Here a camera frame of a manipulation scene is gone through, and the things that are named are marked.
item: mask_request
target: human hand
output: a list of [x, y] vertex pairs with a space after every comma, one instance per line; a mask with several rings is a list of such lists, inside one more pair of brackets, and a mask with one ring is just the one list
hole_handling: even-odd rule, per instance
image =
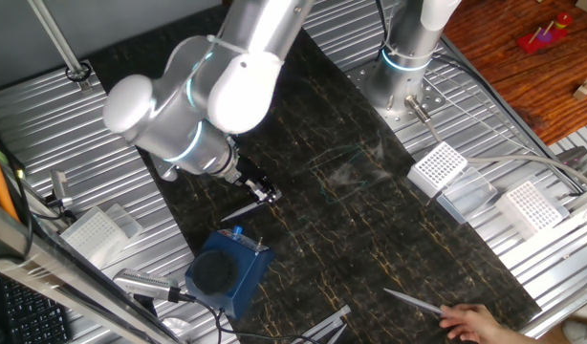
[[440, 322], [443, 329], [454, 327], [446, 335], [448, 339], [460, 336], [480, 344], [499, 344], [500, 333], [505, 329], [493, 318], [484, 305], [442, 306], [445, 319]]

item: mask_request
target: black marble surface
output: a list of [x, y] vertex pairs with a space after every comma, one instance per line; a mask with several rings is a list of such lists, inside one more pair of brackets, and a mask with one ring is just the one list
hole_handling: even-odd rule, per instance
[[[123, 77], [159, 77], [172, 49], [215, 33], [215, 8], [91, 56], [107, 92]], [[263, 237], [276, 259], [236, 330], [303, 333], [349, 305], [339, 343], [446, 342], [438, 317], [384, 292], [431, 304], [484, 303], [522, 327], [539, 311], [470, 226], [458, 226], [406, 174], [413, 164], [394, 134], [347, 77], [301, 32], [278, 80], [270, 113], [236, 140], [283, 192], [273, 208], [234, 223], [220, 219], [250, 201], [211, 177], [157, 178], [192, 249], [210, 231], [240, 225]], [[241, 338], [243, 343], [253, 339]]]

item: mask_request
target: wooden floor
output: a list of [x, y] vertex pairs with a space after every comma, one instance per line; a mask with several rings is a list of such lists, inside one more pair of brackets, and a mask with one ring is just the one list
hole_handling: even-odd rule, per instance
[[[463, 0], [446, 36], [547, 144], [587, 124], [587, 97], [574, 91], [587, 79], [587, 13], [576, 0]], [[546, 27], [566, 11], [568, 36], [532, 55], [516, 39]]]

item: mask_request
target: finger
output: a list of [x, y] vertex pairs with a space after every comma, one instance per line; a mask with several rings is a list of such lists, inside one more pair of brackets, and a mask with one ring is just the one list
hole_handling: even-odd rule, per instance
[[472, 329], [468, 325], [459, 325], [453, 330], [451, 330], [446, 336], [448, 339], [453, 339], [454, 337], [462, 334], [462, 333], [471, 333]]
[[447, 329], [449, 327], [453, 327], [453, 326], [461, 325], [461, 324], [465, 324], [465, 323], [466, 323], [466, 321], [464, 321], [464, 319], [461, 319], [461, 318], [448, 318], [448, 319], [442, 320], [440, 322], [440, 327], [443, 329]]
[[459, 337], [462, 339], [462, 341], [470, 340], [477, 343], [481, 342], [481, 337], [476, 333], [462, 333]]
[[460, 319], [466, 318], [467, 311], [457, 310], [455, 308], [451, 308], [448, 306], [441, 306], [440, 310], [449, 318], [460, 318]]
[[470, 304], [461, 304], [461, 305], [457, 305], [453, 307], [455, 310], [459, 310], [459, 311], [475, 311], [475, 312], [479, 312], [481, 310], [487, 310], [487, 307], [485, 307], [485, 305], [481, 305], [481, 304], [474, 304], [474, 305], [470, 305]]

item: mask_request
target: metal rod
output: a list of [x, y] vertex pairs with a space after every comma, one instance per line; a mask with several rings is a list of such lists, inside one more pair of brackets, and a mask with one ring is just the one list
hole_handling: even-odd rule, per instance
[[75, 54], [73, 54], [64, 35], [62, 35], [60, 28], [55, 23], [54, 18], [49, 13], [49, 10], [47, 10], [43, 0], [28, 0], [28, 2], [71, 72], [74, 75], [83, 75], [83, 68], [76, 59]]
[[[0, 253], [17, 252], [21, 255], [26, 245], [26, 231], [23, 225], [0, 208]], [[130, 296], [125, 295], [130, 298], [126, 302], [120, 295], [110, 292], [58, 248], [50, 246], [37, 235], [33, 238], [29, 257], [29, 261], [20, 265], [0, 260], [0, 272], [87, 316], [133, 343], [149, 343], [151, 340], [164, 344], [180, 343], [174, 333], [140, 305], [130, 307], [130, 303], [134, 302]], [[79, 297], [73, 297], [67, 290], [73, 290], [84, 298], [93, 300], [108, 311], [93, 307], [94, 305], [83, 302]]]

